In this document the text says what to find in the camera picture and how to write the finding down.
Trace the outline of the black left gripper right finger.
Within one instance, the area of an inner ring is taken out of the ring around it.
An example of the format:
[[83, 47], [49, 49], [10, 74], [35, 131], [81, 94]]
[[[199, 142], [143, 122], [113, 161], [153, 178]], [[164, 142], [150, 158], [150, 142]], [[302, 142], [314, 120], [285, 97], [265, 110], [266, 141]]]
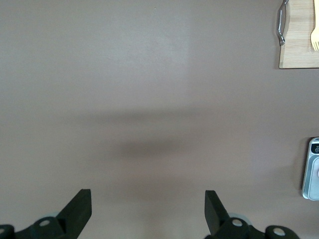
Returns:
[[287, 227], [270, 225], [261, 232], [244, 219], [230, 216], [213, 190], [205, 191], [204, 214], [210, 231], [204, 239], [299, 239]]

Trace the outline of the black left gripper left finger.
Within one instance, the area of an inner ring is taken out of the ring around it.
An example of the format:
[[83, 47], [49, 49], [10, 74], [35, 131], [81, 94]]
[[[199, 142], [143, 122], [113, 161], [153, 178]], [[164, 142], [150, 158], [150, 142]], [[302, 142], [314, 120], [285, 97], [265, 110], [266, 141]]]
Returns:
[[81, 189], [55, 217], [44, 217], [19, 232], [0, 225], [0, 239], [78, 239], [92, 215], [90, 189]]

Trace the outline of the silver digital kitchen scale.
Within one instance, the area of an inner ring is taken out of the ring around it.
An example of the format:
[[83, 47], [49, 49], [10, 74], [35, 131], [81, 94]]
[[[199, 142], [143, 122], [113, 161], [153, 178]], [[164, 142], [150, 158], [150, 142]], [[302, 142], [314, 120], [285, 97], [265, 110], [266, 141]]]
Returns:
[[319, 201], [319, 137], [309, 141], [302, 187], [302, 195], [311, 201]]

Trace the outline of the brown table cover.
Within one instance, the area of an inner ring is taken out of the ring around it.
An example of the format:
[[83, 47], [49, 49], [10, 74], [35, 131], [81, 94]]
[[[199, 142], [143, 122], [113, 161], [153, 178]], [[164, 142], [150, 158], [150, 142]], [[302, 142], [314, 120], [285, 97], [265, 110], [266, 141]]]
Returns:
[[319, 239], [301, 194], [319, 69], [279, 69], [280, 4], [0, 0], [0, 224], [90, 189], [79, 239], [203, 239], [214, 190]]

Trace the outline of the wooden cutting board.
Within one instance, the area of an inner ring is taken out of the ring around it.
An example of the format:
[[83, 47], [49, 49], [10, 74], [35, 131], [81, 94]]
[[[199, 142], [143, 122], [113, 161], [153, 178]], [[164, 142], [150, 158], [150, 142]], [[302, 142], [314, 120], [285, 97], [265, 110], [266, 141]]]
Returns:
[[284, 30], [286, 43], [280, 49], [280, 69], [319, 68], [319, 51], [315, 51], [311, 44], [314, 27], [314, 0], [289, 0]]

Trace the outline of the yellow plastic fork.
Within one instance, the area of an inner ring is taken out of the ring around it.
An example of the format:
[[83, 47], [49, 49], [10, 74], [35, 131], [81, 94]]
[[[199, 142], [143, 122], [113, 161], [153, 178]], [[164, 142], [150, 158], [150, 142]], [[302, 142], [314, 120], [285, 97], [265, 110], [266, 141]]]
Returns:
[[314, 0], [315, 27], [311, 33], [311, 44], [315, 51], [319, 51], [319, 0]]

